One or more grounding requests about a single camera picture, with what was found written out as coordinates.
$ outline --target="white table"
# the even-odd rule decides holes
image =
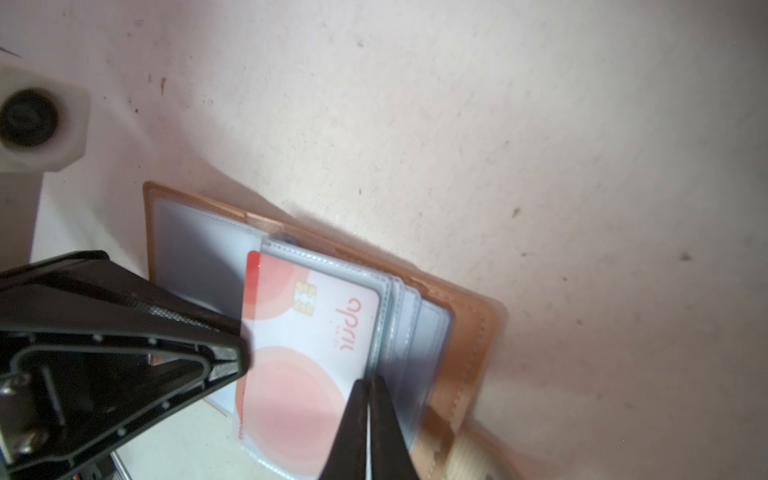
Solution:
[[[5,0],[0,45],[93,94],[33,260],[145,274],[145,180],[263,197],[506,305],[474,415],[527,479],[755,478],[764,5]],[[196,405],[121,454],[266,478],[228,431]]]

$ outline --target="card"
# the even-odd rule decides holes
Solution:
[[[259,252],[247,259],[237,381],[237,438],[276,472],[320,474],[368,361],[379,295]]]

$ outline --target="wallet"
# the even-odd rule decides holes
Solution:
[[[419,477],[442,477],[500,328],[487,300],[298,223],[160,184],[144,184],[144,206],[150,280],[218,313],[241,317],[251,252],[376,292],[365,373],[385,378]],[[237,415],[236,396],[232,385],[207,401]],[[312,477],[257,458],[286,478]]]

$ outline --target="brown leather wallet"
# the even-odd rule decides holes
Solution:
[[[422,297],[450,310],[453,315],[451,331],[412,450],[413,465],[422,480],[442,478],[445,460],[477,395],[488,354],[501,324],[500,316],[487,300],[415,268],[330,240],[296,223],[275,220],[259,212],[153,182],[144,184],[150,280],[155,278],[152,204],[158,198],[218,214],[267,233],[287,235],[300,247],[399,276]]]

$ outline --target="beige rounded object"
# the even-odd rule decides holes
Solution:
[[[21,58],[0,51],[0,112],[24,91],[33,91],[52,104],[56,113],[53,132],[34,146],[16,144],[1,136],[0,172],[59,171],[82,157],[91,110],[88,90],[50,78],[27,66]]]
[[[443,479],[522,480],[493,445],[467,428],[453,442]]]

